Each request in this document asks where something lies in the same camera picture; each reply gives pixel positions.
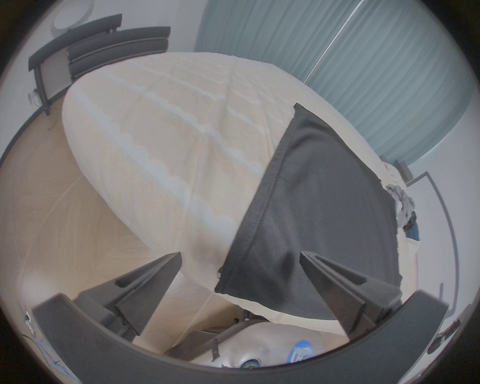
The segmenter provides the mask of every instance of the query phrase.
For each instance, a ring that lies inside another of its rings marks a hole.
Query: vertical blind
[[[209,0],[195,46],[272,63],[304,81],[359,0]],[[417,0],[364,0],[306,84],[387,161],[411,164],[465,112],[463,54]]]

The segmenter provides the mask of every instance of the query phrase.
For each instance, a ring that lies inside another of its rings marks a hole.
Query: bed
[[[403,181],[339,112],[274,65],[214,53],[126,60],[77,80],[62,120],[80,169],[139,238],[159,256],[181,251],[186,276],[271,322],[344,334],[298,270],[294,253],[306,243],[400,286],[403,301],[416,289],[415,253],[384,190],[406,189]],[[306,140],[312,124],[325,150]],[[295,166],[315,177],[292,183]],[[291,225],[302,222],[302,231]],[[291,233],[299,245],[284,250]]]

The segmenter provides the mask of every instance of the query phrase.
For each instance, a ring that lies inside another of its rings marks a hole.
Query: gray crumpled cloth
[[[415,203],[407,194],[407,191],[398,185],[388,184],[386,190],[395,199],[397,207],[401,204],[401,209],[396,209],[396,224],[400,228],[403,228],[412,217],[412,212],[415,210]]]

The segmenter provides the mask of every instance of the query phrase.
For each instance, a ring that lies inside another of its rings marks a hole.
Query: folded black fabric
[[[300,104],[294,108],[215,291],[333,320],[300,266],[300,252],[399,287],[395,201],[327,123]]]

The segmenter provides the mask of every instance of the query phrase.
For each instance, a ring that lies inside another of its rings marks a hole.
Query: wooden floor
[[[113,214],[82,175],[65,137],[61,105],[26,129],[0,168],[0,298],[7,317],[27,336],[24,317],[35,305],[58,292],[74,299],[162,256]],[[232,325],[240,312],[179,273],[134,343],[163,353],[193,329]],[[330,348],[345,342],[325,338]]]

